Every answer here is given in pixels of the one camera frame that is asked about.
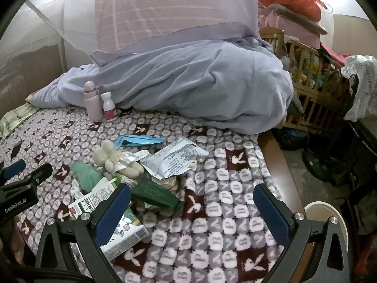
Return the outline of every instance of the yellow green plaid towel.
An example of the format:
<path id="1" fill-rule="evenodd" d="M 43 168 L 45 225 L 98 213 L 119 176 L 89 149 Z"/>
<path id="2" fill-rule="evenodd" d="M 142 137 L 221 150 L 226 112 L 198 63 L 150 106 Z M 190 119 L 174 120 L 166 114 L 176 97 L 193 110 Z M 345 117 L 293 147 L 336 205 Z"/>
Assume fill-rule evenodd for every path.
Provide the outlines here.
<path id="1" fill-rule="evenodd" d="M 29 103 L 25 103 L 24 105 L 6 113 L 0 120 L 1 136 L 3 138 L 8 137 L 18 125 L 35 114 L 38 110 L 39 108 L 36 108 Z"/>

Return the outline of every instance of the concrete floor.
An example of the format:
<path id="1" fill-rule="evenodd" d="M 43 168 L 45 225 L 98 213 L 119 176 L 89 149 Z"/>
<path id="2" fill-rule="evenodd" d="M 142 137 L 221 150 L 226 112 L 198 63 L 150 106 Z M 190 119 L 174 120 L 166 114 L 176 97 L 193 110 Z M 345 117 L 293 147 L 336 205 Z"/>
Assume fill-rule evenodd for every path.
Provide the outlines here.
<path id="1" fill-rule="evenodd" d="M 350 192 L 349 186 L 335 187 L 330 183 L 322 182 L 314 177 L 305 167 L 301 158 L 303 149 L 296 151 L 282 151 L 291 170 L 293 179 L 299 191 L 302 204 L 305 206 L 314 201 L 324 201 L 339 210 L 344 200 L 336 200 L 337 197 L 347 196 Z"/>

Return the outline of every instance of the blue packet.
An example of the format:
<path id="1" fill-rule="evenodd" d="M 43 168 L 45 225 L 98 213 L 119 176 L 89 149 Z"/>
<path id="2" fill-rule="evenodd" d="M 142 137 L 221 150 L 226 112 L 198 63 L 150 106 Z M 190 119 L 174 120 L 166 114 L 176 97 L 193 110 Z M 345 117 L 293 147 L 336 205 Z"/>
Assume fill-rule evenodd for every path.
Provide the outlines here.
<path id="1" fill-rule="evenodd" d="M 161 144 L 165 140 L 149 135 L 122 135 L 114 141 L 116 147 L 140 147 Z"/>

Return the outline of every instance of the pink storage box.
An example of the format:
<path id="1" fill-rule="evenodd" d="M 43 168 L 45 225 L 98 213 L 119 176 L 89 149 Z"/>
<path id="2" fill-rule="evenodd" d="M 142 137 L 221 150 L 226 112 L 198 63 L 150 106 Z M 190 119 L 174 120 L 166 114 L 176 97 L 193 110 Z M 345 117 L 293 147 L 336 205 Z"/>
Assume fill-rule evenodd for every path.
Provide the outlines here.
<path id="1" fill-rule="evenodd" d="M 280 16 L 276 11 L 270 12 L 267 16 L 263 16 L 261 19 L 261 26 L 263 27 L 276 27 L 284 31 L 284 35 L 297 37 L 300 42 L 306 44 L 307 46 L 319 49 L 320 39 L 319 34 L 309 32 L 306 28 L 301 25 Z"/>

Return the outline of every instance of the person under blanket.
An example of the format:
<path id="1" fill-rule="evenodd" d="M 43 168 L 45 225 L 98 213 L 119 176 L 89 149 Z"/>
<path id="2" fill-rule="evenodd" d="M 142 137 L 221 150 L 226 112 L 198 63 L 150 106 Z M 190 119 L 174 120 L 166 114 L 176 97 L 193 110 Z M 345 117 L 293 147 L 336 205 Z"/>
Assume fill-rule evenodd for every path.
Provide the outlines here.
<path id="1" fill-rule="evenodd" d="M 72 68 L 39 90 L 39 108 L 85 107 L 84 84 L 121 108 L 178 112 L 194 125 L 257 134 L 276 126 L 293 96 L 290 75 L 256 39 L 193 41 Z"/>

